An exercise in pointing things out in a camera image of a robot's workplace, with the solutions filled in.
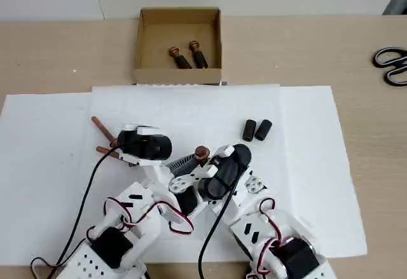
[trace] wooden table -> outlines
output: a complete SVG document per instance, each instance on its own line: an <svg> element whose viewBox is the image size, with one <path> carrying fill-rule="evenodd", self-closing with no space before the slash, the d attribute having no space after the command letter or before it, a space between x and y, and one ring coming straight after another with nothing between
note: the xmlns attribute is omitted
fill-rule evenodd
<svg viewBox="0 0 407 279"><path fill-rule="evenodd" d="M405 278L407 88L386 85L370 56L388 45L407 48L407 17L223 17L222 22L229 84L333 88L369 250L366 257L332 260L337 276ZM7 93L130 84L136 27L137 20L0 24L0 104ZM237 279L244 268L208 263L205 274ZM154 279L198 278L196 264L150 265L149 272ZM27 268L2 267L0 278L30 274Z"/></svg>

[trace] white paper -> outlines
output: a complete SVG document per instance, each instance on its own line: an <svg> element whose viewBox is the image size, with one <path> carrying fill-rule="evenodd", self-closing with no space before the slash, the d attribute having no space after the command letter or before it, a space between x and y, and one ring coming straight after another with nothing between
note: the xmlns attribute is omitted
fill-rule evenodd
<svg viewBox="0 0 407 279"><path fill-rule="evenodd" d="M211 102L206 103L208 95L199 96L188 91L190 88L184 88L187 89L186 96L194 93L194 102L208 105L203 114L208 115L204 116L207 117L204 122L209 128L200 130L201 133L195 129L196 133L190 135L184 133L183 125L192 129L193 121L202 114L191 102L177 104L178 101L171 97L170 88L145 87L160 89L160 93L145 90L136 97L138 103L133 104L133 89L131 86L96 88L92 94L92 104L97 102L99 109L93 113L87 110L88 93L7 97L0 117L0 167L3 173L0 178L0 206L2 216L7 219L0 226L0 248L4 248L0 252L0 264L27 265L36 255L53 262L59 256L71 232L92 167L100 158L100 154L94 150L95 146L107 146L107 140L90 122L91 115L98 115L112 128L113 133L119 132L121 122L131 121L169 130L173 142L184 142L182 146L178 143L174 146L175 154L171 158L174 159L190 153L198 144L207 144L213 152L221 144L237 142L235 139L240 138L245 119L261 121L267 118L264 112L256 112L258 102L279 103L274 93L269 98L259 97L258 93L240 93L233 102L224 99L224 93L220 96L212 94L213 103L224 102L233 105L233 109L249 100L249 103L252 102L250 106L255 109L249 113L245 109L237 109L233 113L226 111L222 112L220 118L219 113L214 118L211 115L215 115L219 109ZM126 90L126 97L121 97ZM294 203L291 209L320 239L323 254L328 257L365 254L366 240L330 88L281 88L280 99L281 106L277 107L282 109L282 117L276 114L271 118L274 122L273 133L265 142L250 143L252 152L261 151L267 147L264 146L267 143L282 149L276 157L262 152L267 157L261 163L271 164L272 167L273 161L280 163L280 168L278 165L273 168L281 170L281 173L271 177L273 185L278 184L276 175L286 176L288 173L290 182L287 178L282 181L287 186L281 184L280 187L291 189ZM163 108L169 108L169 112L161 117L160 109ZM207 111L215 111L215 114L207 114ZM243 113L239 128L239 123L230 117ZM186 115L195 120L180 118ZM211 125L216 124L217 119L222 121L220 125L228 134L218 139L219 142L213 142L212 138L217 137L212 134L217 133ZM259 158L255 154L253 158L252 168L258 172L261 163L256 163ZM288 172L285 172L286 162L289 164ZM122 162L111 158L103 162L96 174L73 244L84 237L87 227L102 219L103 199L118 194L134 180L132 168ZM278 204L290 209L289 202L284 206L284 200L278 199ZM204 212L195 220L198 229L192 237L173 238L173 235L165 233L146 254L145 261L196 262L214 219L210 210ZM219 226L209 243L204 258L205 261L247 260L223 225Z"/></svg>
<svg viewBox="0 0 407 279"><path fill-rule="evenodd" d="M367 253L361 213L331 88L282 87L294 214L326 257Z"/></svg>
<svg viewBox="0 0 407 279"><path fill-rule="evenodd" d="M225 144L236 144L241 140L247 119L273 121L273 131L264 142L254 140L246 143L252 151L251 168L254 174L266 179L272 194L282 208L291 210L289 179L287 178L284 143L282 136L278 85L259 86L117 86L95 87L90 102L90 115L97 116L113 134L120 132L122 123L141 123L157 126L167 133L172 141L173 152L169 161L193 153L196 146L205 145L214 152ZM83 155L83 175L92 171L100 154L95 146L107 146L107 140L90 122L86 128L86 151ZM126 164L112 160L103 164L97 172L92 197L80 231L94 221L95 208L106 196L117 195L131 182L137 180L134 170ZM146 262L193 262L197 261L200 247L216 217L206 210L194 219L195 230L191 236L178 236L168 231L151 248ZM209 243L204 261L241 261L246 256L227 228L220 224Z"/></svg>
<svg viewBox="0 0 407 279"><path fill-rule="evenodd" d="M0 117L0 264L55 262L86 183L78 175L89 93L9 95Z"/></svg>

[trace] scissors handle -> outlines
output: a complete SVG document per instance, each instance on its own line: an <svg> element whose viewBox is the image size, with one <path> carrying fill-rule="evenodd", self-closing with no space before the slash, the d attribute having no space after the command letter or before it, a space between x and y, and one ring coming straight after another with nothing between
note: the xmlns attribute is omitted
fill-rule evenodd
<svg viewBox="0 0 407 279"><path fill-rule="evenodd" d="M384 81L391 86L407 86L407 81L396 81L395 79L392 79L393 76L396 74L400 74L402 72L406 71L407 72L407 64L406 65L401 65L399 68L392 69L391 71L388 71L384 74Z"/></svg>
<svg viewBox="0 0 407 279"><path fill-rule="evenodd" d="M388 61L383 62L383 61L380 61L379 58L384 53L395 53L395 54L398 54L399 57L392 58ZM390 66L397 67L397 66L400 66L403 64L407 64L407 50L404 50L400 47L394 47L394 46L383 48L373 55L372 63L375 67L378 67L378 68L384 68L384 67L390 67Z"/></svg>
<svg viewBox="0 0 407 279"><path fill-rule="evenodd" d="M381 61L380 56L385 53L395 53L398 56L387 61ZM394 46L383 48L373 55L372 63L378 68L394 67L391 71L384 74L383 79L388 85L407 86L407 81L396 81L393 79L393 76L396 74L407 71L407 50Z"/></svg>

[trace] cardboard box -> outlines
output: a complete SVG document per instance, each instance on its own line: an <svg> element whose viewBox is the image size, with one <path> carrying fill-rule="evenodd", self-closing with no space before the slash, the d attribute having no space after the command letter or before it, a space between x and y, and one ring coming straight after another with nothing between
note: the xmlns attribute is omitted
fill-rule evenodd
<svg viewBox="0 0 407 279"><path fill-rule="evenodd" d="M137 84L216 84L221 82L221 12L218 8L143 8L137 34ZM198 41L209 68L197 69L189 49ZM178 69L169 48L177 46L193 69Z"/></svg>

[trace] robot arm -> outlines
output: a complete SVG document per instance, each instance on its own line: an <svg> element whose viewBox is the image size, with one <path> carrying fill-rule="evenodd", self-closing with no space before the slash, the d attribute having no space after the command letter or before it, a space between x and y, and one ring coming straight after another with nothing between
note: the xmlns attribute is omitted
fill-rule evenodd
<svg viewBox="0 0 407 279"><path fill-rule="evenodd" d="M108 132L97 118L92 120L103 133ZM162 232L162 217L175 233L188 235L193 231L192 222L179 211L176 197L168 190L173 175L162 164L171 154L168 137L157 128L125 125L117 139L108 138L111 145L121 149L115 157L135 167L137 182L105 200L102 222L88 229L88 240L69 259L58 279L145 278L146 266L140 259ZM189 231L172 227L172 223L183 222Z"/></svg>
<svg viewBox="0 0 407 279"><path fill-rule="evenodd" d="M236 153L247 165L244 172L225 168L230 167L228 160L235 159ZM181 210L195 206L190 218L207 205L219 215L231 179L239 178L222 221L251 260L247 278L335 279L328 261L319 253L316 238L289 213L275 209L269 189L248 168L250 159L244 145L221 147L202 168L173 179L169 189Z"/></svg>
<svg viewBox="0 0 407 279"><path fill-rule="evenodd" d="M177 168L186 174L174 176L162 165L172 147L159 129L125 125L112 144L122 147L117 158L135 167L137 182L117 197L107 198L103 221L88 230L88 241L58 279L145 278L146 266L140 258L159 237L160 218L169 222L173 232L189 234L191 219L204 208L220 213L237 180L222 221L251 260L246 278L336 278L320 255L317 240L294 217L275 209L269 189L249 169L251 153L245 145L221 147L206 163ZM183 222L190 231L172 226Z"/></svg>

